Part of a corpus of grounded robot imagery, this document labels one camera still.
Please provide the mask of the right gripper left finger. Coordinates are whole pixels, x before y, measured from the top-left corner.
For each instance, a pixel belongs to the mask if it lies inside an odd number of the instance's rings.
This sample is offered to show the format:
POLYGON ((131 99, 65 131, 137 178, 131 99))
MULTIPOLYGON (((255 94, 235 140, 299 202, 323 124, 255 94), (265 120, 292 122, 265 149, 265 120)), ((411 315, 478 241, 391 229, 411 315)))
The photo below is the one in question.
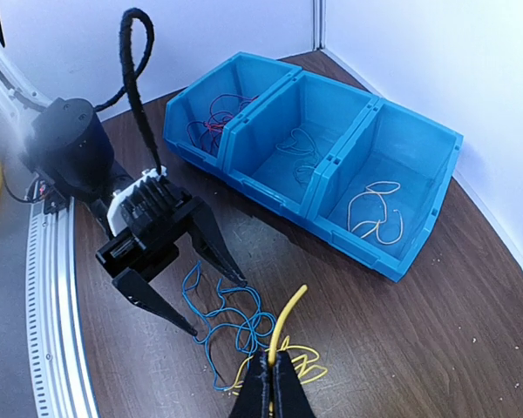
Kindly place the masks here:
POLYGON ((272 374, 266 352, 257 352, 250 361, 242 388, 229 418, 268 418, 272 395, 272 374))

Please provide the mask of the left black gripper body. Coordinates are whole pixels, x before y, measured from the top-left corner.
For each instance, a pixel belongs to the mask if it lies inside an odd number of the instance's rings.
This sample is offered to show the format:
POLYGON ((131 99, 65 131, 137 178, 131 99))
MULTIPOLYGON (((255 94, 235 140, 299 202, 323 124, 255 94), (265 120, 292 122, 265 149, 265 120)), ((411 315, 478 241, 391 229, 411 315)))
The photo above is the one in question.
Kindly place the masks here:
POLYGON ((150 281, 179 256, 175 241, 190 226, 194 202, 186 189, 169 180, 145 180, 121 202, 122 231, 96 254, 111 277, 126 268, 150 281))

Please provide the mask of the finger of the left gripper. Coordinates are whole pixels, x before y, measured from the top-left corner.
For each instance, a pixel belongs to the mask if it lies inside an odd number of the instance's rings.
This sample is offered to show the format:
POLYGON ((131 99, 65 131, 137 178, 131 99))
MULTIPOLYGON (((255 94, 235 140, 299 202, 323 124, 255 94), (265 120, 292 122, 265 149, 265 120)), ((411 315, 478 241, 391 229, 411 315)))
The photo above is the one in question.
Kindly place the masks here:
POLYGON ((188 233, 195 251, 225 278, 245 287, 246 278, 228 250, 211 207, 206 202, 194 202, 189 216, 188 233))
POLYGON ((134 306, 168 320, 189 335, 198 334, 187 319, 157 293, 137 271, 126 268, 112 280, 112 284, 134 306))

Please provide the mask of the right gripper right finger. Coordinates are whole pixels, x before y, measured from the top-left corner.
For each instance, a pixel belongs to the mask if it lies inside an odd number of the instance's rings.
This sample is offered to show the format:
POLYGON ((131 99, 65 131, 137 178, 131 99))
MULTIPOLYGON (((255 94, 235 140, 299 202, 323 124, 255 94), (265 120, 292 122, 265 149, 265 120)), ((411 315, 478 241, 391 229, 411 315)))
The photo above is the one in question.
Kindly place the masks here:
POLYGON ((274 417, 315 418, 289 354, 276 353, 273 366, 274 417))

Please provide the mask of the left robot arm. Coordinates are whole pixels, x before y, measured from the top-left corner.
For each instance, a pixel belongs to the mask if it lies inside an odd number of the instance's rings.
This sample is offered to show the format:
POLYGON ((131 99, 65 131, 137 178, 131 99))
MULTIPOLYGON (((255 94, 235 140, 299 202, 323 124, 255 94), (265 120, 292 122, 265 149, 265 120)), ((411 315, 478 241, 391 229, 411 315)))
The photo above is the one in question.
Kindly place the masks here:
POLYGON ((108 237, 96 257, 113 285, 136 307, 196 335, 151 281, 178 258, 177 240, 188 235, 204 260, 245 285, 211 207, 171 182, 160 162, 133 178, 114 156, 98 117, 102 106, 41 98, 4 47, 0 21, 0 115, 20 138, 23 164, 46 184, 45 211, 65 209, 71 199, 84 203, 108 237))

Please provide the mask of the blue three-compartment bin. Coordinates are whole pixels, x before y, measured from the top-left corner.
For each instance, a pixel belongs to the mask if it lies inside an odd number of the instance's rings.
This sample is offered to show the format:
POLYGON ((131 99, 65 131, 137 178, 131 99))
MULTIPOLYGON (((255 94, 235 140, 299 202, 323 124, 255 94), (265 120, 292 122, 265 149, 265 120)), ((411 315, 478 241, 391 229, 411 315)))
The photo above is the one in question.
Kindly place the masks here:
POLYGON ((462 136, 299 66, 240 52, 166 106, 186 162, 390 280, 429 238, 462 136))

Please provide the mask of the front aluminium rail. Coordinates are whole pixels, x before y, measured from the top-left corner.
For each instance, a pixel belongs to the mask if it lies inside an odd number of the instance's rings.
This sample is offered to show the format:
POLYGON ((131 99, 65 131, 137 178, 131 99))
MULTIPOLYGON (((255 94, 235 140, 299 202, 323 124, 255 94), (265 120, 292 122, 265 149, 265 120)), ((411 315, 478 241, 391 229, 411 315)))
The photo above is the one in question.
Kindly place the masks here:
POLYGON ((31 206, 25 312, 37 415, 98 417, 78 310, 72 199, 57 213, 31 206))

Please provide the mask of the left aluminium frame post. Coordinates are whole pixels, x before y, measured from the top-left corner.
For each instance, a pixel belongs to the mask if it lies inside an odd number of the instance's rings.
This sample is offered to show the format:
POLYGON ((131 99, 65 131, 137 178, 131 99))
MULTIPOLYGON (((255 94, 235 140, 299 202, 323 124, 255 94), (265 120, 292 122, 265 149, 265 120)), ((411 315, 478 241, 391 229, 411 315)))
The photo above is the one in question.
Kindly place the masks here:
POLYGON ((312 50, 325 48, 326 1, 312 0, 312 50))

